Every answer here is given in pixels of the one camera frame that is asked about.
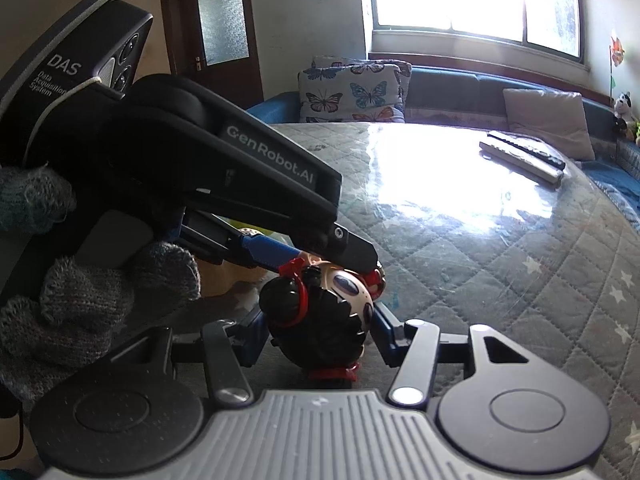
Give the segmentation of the grey knit gloved hand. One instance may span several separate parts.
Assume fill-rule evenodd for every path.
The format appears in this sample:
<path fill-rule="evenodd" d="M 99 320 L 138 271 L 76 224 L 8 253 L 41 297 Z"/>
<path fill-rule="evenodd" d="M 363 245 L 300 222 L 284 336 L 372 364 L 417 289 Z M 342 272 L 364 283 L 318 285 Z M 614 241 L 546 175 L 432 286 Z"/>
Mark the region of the grey knit gloved hand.
<path fill-rule="evenodd" d="M 1 231 L 47 234 L 75 208 L 70 185 L 47 167 L 1 171 Z M 121 269 L 55 260 L 36 296 L 1 304 L 1 383 L 22 402 L 53 386 L 110 350 L 112 338 L 141 289 L 198 299 L 201 275 L 187 250 L 168 242 L 147 244 Z"/>

